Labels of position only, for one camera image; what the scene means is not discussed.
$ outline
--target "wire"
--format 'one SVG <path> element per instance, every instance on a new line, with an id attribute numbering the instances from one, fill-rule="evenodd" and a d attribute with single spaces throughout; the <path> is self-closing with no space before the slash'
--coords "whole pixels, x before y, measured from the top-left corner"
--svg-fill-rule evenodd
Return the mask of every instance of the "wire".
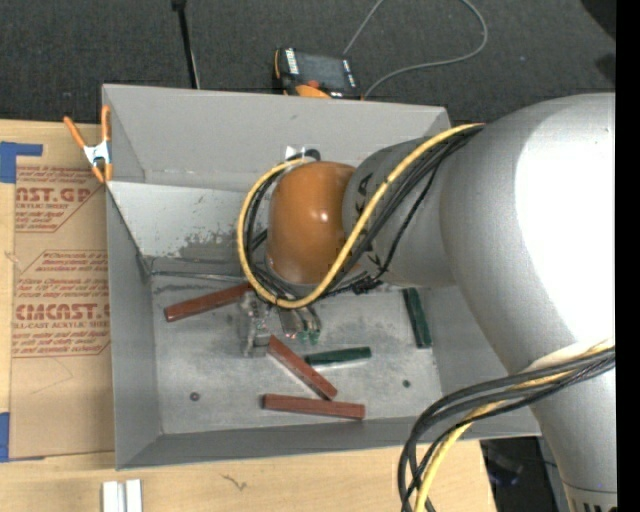
<path id="1" fill-rule="evenodd" d="M 349 41 L 349 44 L 345 47 L 344 50 L 342 50 L 342 55 L 346 55 L 347 53 L 349 53 L 349 50 L 351 49 L 351 47 L 353 46 L 353 43 L 356 42 L 356 39 L 358 39 L 358 37 L 360 37 L 360 33 L 364 30 L 364 27 L 367 26 L 367 24 L 369 23 L 369 20 L 371 19 L 371 17 L 375 14 L 375 12 L 378 10 L 378 7 L 380 7 L 382 5 L 382 2 L 384 2 L 384 0 L 378 0 L 376 2 L 376 4 L 371 8 L 371 10 L 369 11 L 369 14 L 367 14 L 366 18 L 364 19 L 364 21 L 360 24 L 360 26 L 358 27 L 358 30 L 356 30 L 356 33 L 353 35 L 353 37 L 351 38 L 351 41 Z"/>
<path id="2" fill-rule="evenodd" d="M 434 146 L 434 147 L 430 148 L 429 150 L 425 151 L 420 156 L 420 159 L 425 159 L 426 158 L 424 161 L 422 161 L 421 163 L 416 163 L 416 162 L 418 162 L 419 159 L 416 159 L 414 161 L 414 164 L 415 164 L 414 167 L 412 169 L 408 170 L 408 171 L 405 171 L 405 174 L 409 174 L 409 176 L 406 179 L 404 179 L 403 181 L 400 181 L 399 187 L 395 191 L 392 191 L 390 193 L 391 197 L 389 197 L 389 198 L 385 197 L 384 210 L 381 211 L 379 215 L 377 215 L 375 220 L 372 222 L 372 225 L 367 228 L 367 234 L 358 243 L 357 247 L 353 250 L 351 258 L 344 265 L 342 270 L 336 275 L 336 277 L 334 279 L 334 283 L 332 283 L 332 285 L 330 285 L 329 289 L 331 289 L 332 286 L 335 286 L 335 283 L 339 283 L 341 281 L 341 279 L 357 264 L 357 262 L 360 260 L 360 257 L 365 252 L 368 252 L 368 251 L 371 250 L 371 246 L 372 246 L 372 243 L 373 243 L 374 239 L 378 236 L 380 230 L 384 227 L 384 225 L 386 224 L 388 219 L 396 211 L 396 209 L 401 204 L 401 202 L 405 199 L 407 194 L 411 190 L 413 190 L 414 187 L 430 171 L 437 170 L 437 168 L 439 167 L 439 165 L 442 162 L 442 160 L 444 159 L 444 157 L 446 157 L 452 151 L 454 151 L 456 149 L 459 149 L 464 144 L 466 144 L 468 142 L 468 140 L 469 140 L 469 136 L 470 135 L 475 135 L 482 128 L 483 128 L 483 125 L 479 124 L 479 125 L 476 125 L 475 127 L 472 127 L 472 128 L 469 128 L 468 130 L 465 130 L 464 132 L 461 132 L 460 134 L 456 134 L 455 137 L 449 137 L 449 138 L 443 140 L 439 145 Z M 405 219 L 405 222 L 407 223 L 407 225 L 408 225 L 410 220 L 411 220 L 411 218 L 409 218 L 408 220 Z M 396 242 L 399 242 L 400 237 L 402 236 L 402 232 L 403 232 L 403 230 L 400 231 L 398 233 L 398 235 L 396 236 L 396 239 L 394 240 L 394 245 L 397 246 Z M 390 264 L 392 257 L 393 257 L 393 254 L 390 253 L 387 256 L 387 259 L 385 261 L 385 265 L 388 266 Z M 368 282 L 363 282 L 361 284 L 363 284 L 365 286 L 365 289 L 367 289 L 367 287 L 371 288 L 371 287 L 373 287 L 375 285 L 376 282 L 379 282 L 378 278 L 383 273 L 384 272 L 379 272 L 375 277 L 367 277 L 367 281 Z"/>
<path id="3" fill-rule="evenodd" d="M 536 379 L 557 375 L 560 372 L 580 370 L 581 368 L 585 367 L 585 365 L 602 361 L 604 357 L 611 355 L 611 353 L 613 353 L 613 349 L 608 348 L 602 353 L 595 353 L 584 357 L 575 358 L 571 361 L 558 363 L 547 368 L 528 371 L 526 373 L 518 373 L 516 375 L 510 375 L 508 377 L 503 377 L 500 379 L 485 381 L 451 393 L 432 404 L 420 415 L 420 417 L 414 424 L 411 435 L 405 443 L 400 455 L 397 476 L 398 491 L 400 493 L 401 499 L 403 500 L 403 510 L 411 510 L 408 507 L 407 501 L 414 488 L 419 485 L 418 475 L 424 470 L 424 467 L 418 467 L 415 458 L 415 449 L 418 440 L 424 435 L 427 430 L 429 430 L 431 427 L 441 422 L 442 420 L 455 416 L 469 409 L 500 400 L 515 399 L 526 396 L 531 392 L 549 389 L 553 386 L 553 383 L 540 383 L 538 381 L 536 385 L 531 385 L 528 389 L 525 390 L 508 389 L 505 391 L 495 391 L 497 389 L 502 389 L 507 386 L 514 386 L 527 381 L 533 381 Z M 411 471 L 414 474 L 414 479 L 408 489 L 406 486 L 405 477 L 407 463 L 411 464 Z"/>
<path id="4" fill-rule="evenodd" d="M 356 32 L 356 34 L 352 38 L 351 42 L 345 48 L 343 54 L 347 53 L 347 51 L 349 49 L 351 49 L 351 47 L 353 46 L 353 43 L 355 42 L 355 40 L 358 38 L 358 36 L 362 32 L 362 29 L 364 29 L 366 24 L 371 19 L 371 16 L 373 16 L 373 13 L 378 9 L 378 7 L 380 7 L 380 4 L 382 4 L 383 1 L 384 0 L 379 0 L 374 5 L 373 9 L 371 9 L 369 14 L 365 18 L 365 20 L 360 25 L 360 28 L 358 29 L 358 31 Z M 467 7 L 467 9 L 469 9 L 474 14 L 474 16 L 477 18 L 477 20 L 480 22 L 480 25 L 482 27 L 482 42 L 480 43 L 480 45 L 475 50 L 473 50 L 473 51 L 471 51 L 471 52 L 469 52 L 469 53 L 467 53 L 465 55 L 462 55 L 460 57 L 454 57 L 454 58 L 451 58 L 451 59 L 445 59 L 445 60 L 440 60 L 440 61 L 436 61 L 436 62 L 425 62 L 423 64 L 416 64 L 416 65 L 413 65 L 413 66 L 407 66 L 407 67 L 404 67 L 404 68 L 397 69 L 396 71 L 393 71 L 393 72 L 391 72 L 391 73 L 389 73 L 387 75 L 384 75 L 382 78 L 380 78 L 376 82 L 374 82 L 374 84 L 372 86 L 370 86 L 365 91 L 365 93 L 363 94 L 363 96 L 362 96 L 363 99 L 367 99 L 371 95 L 371 93 L 375 89 L 377 89 L 380 85 L 382 85 L 387 80 L 390 80 L 391 78 L 394 78 L 394 77 L 396 77 L 398 75 L 401 75 L 401 74 L 404 74 L 404 73 L 408 73 L 409 71 L 417 71 L 417 70 L 433 68 L 433 67 L 437 67 L 437 66 L 446 66 L 446 65 L 449 65 L 449 64 L 456 64 L 458 62 L 462 62 L 462 61 L 468 60 L 468 59 L 470 59 L 472 57 L 475 57 L 482 50 L 484 50 L 484 48 L 487 45 L 487 42 L 489 40 L 489 29 L 487 27 L 487 22 L 482 17 L 482 14 L 480 13 L 480 11 L 478 11 L 478 9 L 471 2 L 469 2 L 468 0 L 459 0 L 459 1 L 462 2 L 465 5 L 465 7 Z"/>
<path id="5" fill-rule="evenodd" d="M 490 382 L 481 383 L 470 388 L 465 388 L 433 404 L 420 416 L 414 425 L 411 436 L 405 444 L 400 458 L 398 468 L 398 487 L 401 493 L 402 509 L 404 511 L 411 510 L 407 501 L 416 485 L 420 486 L 420 492 L 416 499 L 415 509 L 421 510 L 422 507 L 428 503 L 426 501 L 428 490 L 440 462 L 443 460 L 445 454 L 453 445 L 455 440 L 460 437 L 474 421 L 501 414 L 508 410 L 514 410 L 518 407 L 524 407 L 525 405 L 532 403 L 534 399 L 542 399 L 543 397 L 553 394 L 568 385 L 586 380 L 587 378 L 592 378 L 604 371 L 608 371 L 614 365 L 615 345 L 612 340 L 605 340 L 605 342 L 593 346 L 590 350 L 583 352 L 583 355 L 572 360 L 534 371 L 527 371 L 526 373 L 506 377 L 504 379 L 496 379 Z M 467 399 L 468 396 L 488 392 L 491 389 L 512 384 L 515 385 L 506 391 L 493 392 L 489 395 Z M 518 394 L 522 394 L 522 396 L 524 396 L 523 400 L 516 402 L 515 404 L 499 407 L 505 400 L 513 399 L 517 397 Z M 462 399 L 467 400 L 459 404 L 451 405 L 457 400 Z M 414 479 L 409 486 L 409 489 L 405 489 L 405 471 L 408 454 L 415 450 L 415 446 L 419 438 L 424 434 L 426 429 L 431 427 L 434 423 L 442 420 L 443 417 L 458 414 L 461 410 L 468 410 L 471 407 L 476 408 L 461 422 L 448 429 L 436 440 L 436 442 L 432 444 L 420 466 L 416 467 L 415 458 L 412 458 L 411 466 Z M 420 474 L 425 470 L 429 460 L 432 462 L 425 472 L 424 480 L 420 483 Z"/>
<path id="6" fill-rule="evenodd" d="M 572 386 L 574 384 L 577 384 L 578 382 L 584 382 L 585 380 L 595 378 L 611 370 L 614 366 L 615 366 L 615 357 L 610 357 L 598 363 L 594 363 L 590 367 L 587 367 L 577 372 L 576 374 L 572 374 L 568 377 L 558 379 L 556 385 L 551 387 L 548 390 L 540 391 L 528 398 L 522 399 L 513 404 L 505 405 L 503 407 L 493 409 L 492 407 L 487 406 L 485 408 L 486 412 L 477 410 L 476 414 L 469 415 L 469 417 L 465 418 L 460 423 L 457 423 L 453 427 L 450 427 L 431 445 L 430 449 L 425 454 L 423 462 L 421 463 L 421 467 L 425 467 L 432 460 L 429 468 L 425 472 L 425 479 L 423 480 L 423 483 L 421 485 L 421 493 L 424 488 L 424 495 L 418 496 L 418 499 L 416 500 L 415 510 L 421 510 L 420 507 L 424 506 L 424 502 L 422 500 L 426 499 L 426 493 L 428 492 L 429 485 L 433 481 L 435 472 L 438 469 L 440 463 L 442 462 L 449 448 L 453 445 L 455 440 L 459 437 L 458 434 L 461 431 L 468 429 L 472 423 L 481 419 L 490 418 L 493 416 L 497 416 L 499 414 L 504 414 L 506 412 L 514 411 L 516 409 L 520 409 L 522 407 L 531 405 L 537 401 L 540 401 L 544 398 L 547 398 L 561 391 L 562 389 L 565 389 L 568 386 Z"/>
<path id="7" fill-rule="evenodd" d="M 413 150 L 409 155 L 407 155 L 377 188 L 377 190 L 375 191 L 375 193 L 367 203 L 367 206 L 365 207 L 364 211 L 360 215 L 358 221 L 356 222 L 356 225 L 354 226 L 351 234 L 347 238 L 347 241 L 345 242 L 342 249 L 340 250 L 338 257 L 336 258 L 333 265 L 329 269 L 329 272 L 325 275 L 324 279 L 320 282 L 320 284 L 316 286 L 316 288 L 310 294 L 300 299 L 295 299 L 295 300 L 283 299 L 281 297 L 277 297 L 272 292 L 267 290 L 256 279 L 255 275 L 251 270 L 249 261 L 247 260 L 247 255 L 245 250 L 246 241 L 245 241 L 244 229 L 245 229 L 245 220 L 247 217 L 247 212 L 251 207 L 254 196 L 267 180 L 269 180 L 274 175 L 281 173 L 288 167 L 296 165 L 297 163 L 301 163 L 301 160 L 293 160 L 291 162 L 285 162 L 284 164 L 280 164 L 270 169 L 269 171 L 267 171 L 261 178 L 258 179 L 258 181 L 253 185 L 253 187 L 247 194 L 247 197 L 245 198 L 242 208 L 240 210 L 240 215 L 238 217 L 238 225 L 236 229 L 236 235 L 237 235 L 237 241 L 238 241 L 238 244 L 237 244 L 238 257 L 240 259 L 240 265 L 242 266 L 242 270 L 244 271 L 244 274 L 247 276 L 247 280 L 249 281 L 251 286 L 254 288 L 255 292 L 266 301 L 271 302 L 272 304 L 275 304 L 276 306 L 282 307 L 285 309 L 301 308 L 311 304 L 316 299 L 318 299 L 322 295 L 322 293 L 328 288 L 328 286 L 332 283 L 333 279 L 335 278 L 339 270 L 342 268 L 344 263 L 350 257 L 351 249 L 353 248 L 357 239 L 360 237 L 361 233 L 363 232 L 365 225 L 368 222 L 369 218 L 372 216 L 376 205 L 378 204 L 380 199 L 383 197 L 383 195 L 385 194 L 389 186 L 396 180 L 396 178 L 398 178 L 414 162 L 414 160 L 420 157 L 420 155 L 422 155 L 425 151 L 429 150 L 431 147 L 436 146 L 440 142 L 446 140 L 449 137 L 452 137 L 453 135 L 464 132 L 465 130 L 469 130 L 476 126 L 478 126 L 478 124 L 465 124 L 465 125 L 458 126 L 456 128 L 451 128 L 450 130 L 446 130 L 436 135 L 435 137 L 432 137 L 426 142 L 420 144 L 415 150 Z"/>

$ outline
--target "black cable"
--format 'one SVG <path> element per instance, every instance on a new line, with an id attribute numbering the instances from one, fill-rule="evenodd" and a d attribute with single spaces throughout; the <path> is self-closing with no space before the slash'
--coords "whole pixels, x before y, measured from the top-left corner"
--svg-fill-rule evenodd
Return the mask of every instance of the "black cable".
<path id="1" fill-rule="evenodd" d="M 396 209 L 409 194 L 409 192 L 413 190 L 415 185 L 419 183 L 429 172 L 435 171 L 441 165 L 444 158 L 446 158 L 452 152 L 466 145 L 470 140 L 469 136 L 477 134 L 482 130 L 482 128 L 482 126 L 474 126 L 468 130 L 465 130 L 464 132 L 460 132 L 459 134 L 445 139 L 433 148 L 425 151 L 424 154 L 420 155 L 420 157 L 416 159 L 415 162 L 413 162 L 413 167 L 411 169 L 407 169 L 403 173 L 406 175 L 405 179 L 400 182 L 397 189 L 392 192 L 391 197 L 385 200 L 384 210 L 376 216 L 372 225 L 367 230 L 367 234 L 362 240 L 358 242 L 358 244 L 352 251 L 351 257 L 345 263 L 341 271 L 336 274 L 336 277 L 334 278 L 332 284 L 329 285 L 328 290 L 331 290 L 332 287 L 335 286 L 335 283 L 339 283 L 340 280 L 358 263 L 362 255 L 370 249 L 370 246 L 375 237 L 379 234 L 380 230 L 384 227 L 386 222 L 396 211 Z M 418 206 L 419 204 L 414 204 L 415 209 L 412 208 L 412 210 L 414 210 L 414 213 L 415 210 L 417 210 Z M 408 225 L 410 221 L 411 218 L 409 218 L 408 220 L 405 219 L 406 225 Z M 399 240 L 400 238 L 396 237 L 394 241 L 394 245 L 396 247 L 399 243 Z M 373 281 L 376 281 L 378 277 L 380 277 L 380 275 L 381 274 L 378 274 L 375 278 L 372 278 Z"/>
<path id="2" fill-rule="evenodd" d="M 404 494 L 401 494 L 401 499 L 402 499 L 402 510 L 406 511 L 406 512 L 410 512 L 411 511 L 411 507 L 408 503 L 408 499 L 411 495 L 411 493 L 413 492 L 413 490 L 415 490 L 415 488 L 417 488 L 420 485 L 420 475 L 424 472 L 430 458 L 433 456 L 433 453 L 435 452 L 435 450 L 437 449 L 437 446 L 449 435 L 451 434 L 453 431 L 457 430 L 460 427 L 463 427 L 469 423 L 473 423 L 475 421 L 479 421 L 482 419 L 486 419 L 489 417 L 493 417 L 493 416 L 497 416 L 499 414 L 504 414 L 506 412 L 510 412 L 516 409 L 520 409 L 522 407 L 525 407 L 527 405 L 531 405 L 534 402 L 537 402 L 539 400 L 542 400 L 543 398 L 546 398 L 548 396 L 551 396 L 552 394 L 555 394 L 557 392 L 559 392 L 560 390 L 571 386 L 573 384 L 577 384 L 578 382 L 584 382 L 586 380 L 589 380 L 591 378 L 597 377 L 599 375 L 601 375 L 602 373 L 605 373 L 609 370 L 611 370 L 614 366 L 615 366 L 615 349 L 609 349 L 606 351 L 603 351 L 600 354 L 596 354 L 596 356 L 600 356 L 600 361 L 597 361 L 595 363 L 591 363 L 589 365 L 584 366 L 584 361 L 586 360 L 586 358 L 581 360 L 581 363 L 583 363 L 583 368 L 582 369 L 576 369 L 575 371 L 573 371 L 570 375 L 566 376 L 566 377 L 561 377 L 560 379 L 558 379 L 557 381 L 551 383 L 552 385 L 548 387 L 548 389 L 544 389 L 542 391 L 538 391 L 535 393 L 530 394 L 528 397 L 512 403 L 512 404 L 508 404 L 508 405 L 504 405 L 504 406 L 500 406 L 496 409 L 494 409 L 493 411 L 489 411 L 487 413 L 483 413 L 480 414 L 476 417 L 473 418 L 469 418 L 463 421 L 460 421 L 458 423 L 456 423 L 455 425 L 453 425 L 452 427 L 450 427 L 449 429 L 447 429 L 443 434 L 441 434 L 430 446 L 429 450 L 427 451 L 427 453 L 425 454 L 424 458 L 422 459 L 420 465 L 417 467 L 417 471 L 414 473 L 414 478 L 413 481 L 411 482 L 411 485 L 409 486 L 409 488 L 404 492 Z M 422 431 L 419 434 L 419 437 L 421 437 L 424 434 L 424 431 Z"/>
<path id="3" fill-rule="evenodd" d="M 458 414 L 463 410 L 472 409 L 481 405 L 486 405 L 487 403 L 492 403 L 504 398 L 509 398 L 509 395 L 505 395 L 505 391 L 493 391 L 495 389 L 501 389 L 507 386 L 515 386 L 518 384 L 522 384 L 527 381 L 541 379 L 544 377 L 548 377 L 554 374 L 558 374 L 561 372 L 578 370 L 582 367 L 585 367 L 591 363 L 597 363 L 601 361 L 604 357 L 607 357 L 610 354 L 615 353 L 615 349 L 607 349 L 601 353 L 591 354 L 585 357 L 581 357 L 579 359 L 575 359 L 572 361 L 568 361 L 565 363 L 557 364 L 548 368 L 542 368 L 539 370 L 534 370 L 527 373 L 520 373 L 516 375 L 512 375 L 509 377 L 503 377 L 500 379 L 494 379 L 491 381 L 483 382 L 480 384 L 476 384 L 474 386 L 470 386 L 467 388 L 463 388 L 455 393 L 452 393 L 442 399 L 438 400 L 434 404 L 432 404 L 429 408 L 427 408 L 416 420 L 414 427 L 412 428 L 411 435 L 407 442 L 405 443 L 404 449 L 402 451 L 402 455 L 400 457 L 400 463 L 398 468 L 398 489 L 401 495 L 406 495 L 406 481 L 405 481 L 405 472 L 407 461 L 411 463 L 412 473 L 415 474 L 417 468 L 417 461 L 415 460 L 415 446 L 418 443 L 418 440 L 426 430 L 431 428 L 434 424 L 442 421 L 443 419 L 450 417 L 452 415 Z M 530 387 L 523 388 L 519 390 L 522 396 L 530 394 L 532 391 L 539 389 L 538 387 Z M 492 391 L 492 393 L 468 399 L 468 397 Z M 455 402 L 467 399 L 465 402 L 460 404 L 455 404 Z"/>

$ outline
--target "black device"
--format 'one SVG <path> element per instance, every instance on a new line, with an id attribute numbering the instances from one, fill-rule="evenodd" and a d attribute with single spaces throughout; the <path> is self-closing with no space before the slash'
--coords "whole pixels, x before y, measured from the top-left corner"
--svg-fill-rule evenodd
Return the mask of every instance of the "black device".
<path id="1" fill-rule="evenodd" d="M 274 78 L 283 94 L 290 96 L 361 99 L 351 63 L 346 58 L 278 48 Z"/>

